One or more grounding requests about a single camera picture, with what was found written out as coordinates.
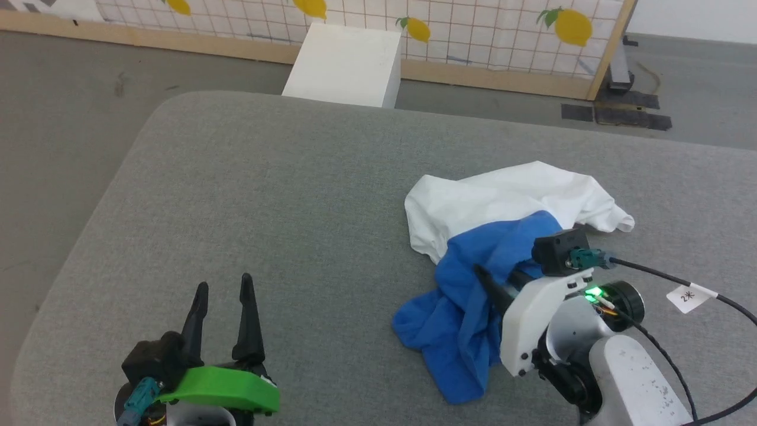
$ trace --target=blue towel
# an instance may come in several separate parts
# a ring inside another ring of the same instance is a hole
[[[392,321],[402,343],[423,354],[450,404],[481,398],[489,368],[500,362],[502,317],[473,273],[488,269],[505,283],[513,268],[541,277],[531,261],[534,240],[560,231],[557,220],[537,211],[517,221],[496,221],[452,237],[436,267],[438,288],[405,303]]]

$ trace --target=teal connector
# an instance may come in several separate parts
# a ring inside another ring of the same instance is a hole
[[[610,255],[599,249],[576,249],[570,252],[571,267],[579,270],[588,268],[611,269],[615,265],[608,259]]]
[[[118,418],[118,426],[139,426],[142,415],[155,402],[159,393],[160,386],[154,378],[145,377],[140,380],[137,388],[123,404],[124,412]]]

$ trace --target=white box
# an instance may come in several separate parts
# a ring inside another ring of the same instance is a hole
[[[312,23],[282,95],[394,108],[400,38],[396,32]]]

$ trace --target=wooden board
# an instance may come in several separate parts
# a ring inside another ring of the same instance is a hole
[[[402,61],[402,78],[594,100],[602,85],[612,55],[615,53],[625,31],[635,1],[625,0],[613,29],[612,38],[607,45],[597,75],[593,80],[515,71],[495,71],[478,67],[412,60]],[[49,14],[17,11],[0,11],[0,30],[230,56],[281,64],[293,64],[299,52],[299,47],[292,45],[173,31],[144,30],[112,23],[65,20]]]

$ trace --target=cable label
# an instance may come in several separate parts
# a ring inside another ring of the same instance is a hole
[[[710,295],[696,287],[679,286],[668,293],[668,300],[684,314],[693,311],[707,299],[711,299]]]

